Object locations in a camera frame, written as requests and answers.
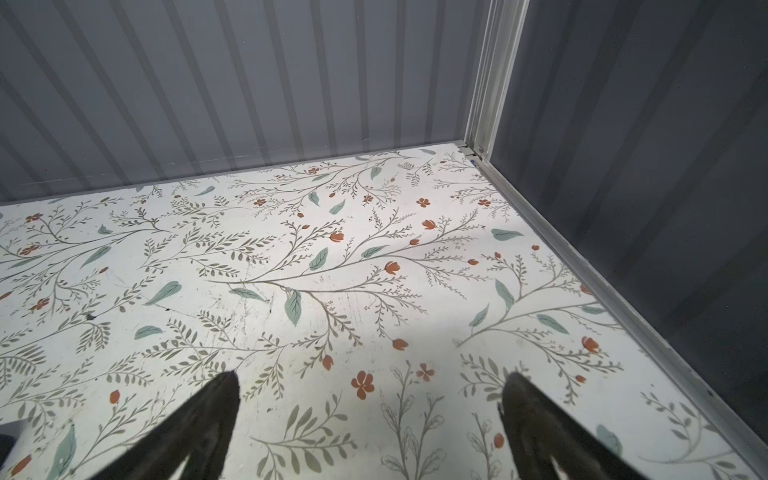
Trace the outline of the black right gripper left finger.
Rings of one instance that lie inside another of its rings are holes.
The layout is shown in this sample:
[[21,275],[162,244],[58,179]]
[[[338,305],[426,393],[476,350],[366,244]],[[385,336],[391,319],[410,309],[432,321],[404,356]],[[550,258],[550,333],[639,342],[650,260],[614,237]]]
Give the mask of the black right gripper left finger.
[[210,380],[147,436],[94,475],[96,479],[218,479],[240,406],[235,372]]

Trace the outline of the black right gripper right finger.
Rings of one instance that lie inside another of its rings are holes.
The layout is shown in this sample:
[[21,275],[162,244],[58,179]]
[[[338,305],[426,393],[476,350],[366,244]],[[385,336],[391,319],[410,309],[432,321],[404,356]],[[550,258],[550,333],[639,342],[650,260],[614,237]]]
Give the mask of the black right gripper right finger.
[[499,415],[522,479],[642,479],[520,373],[507,376]]

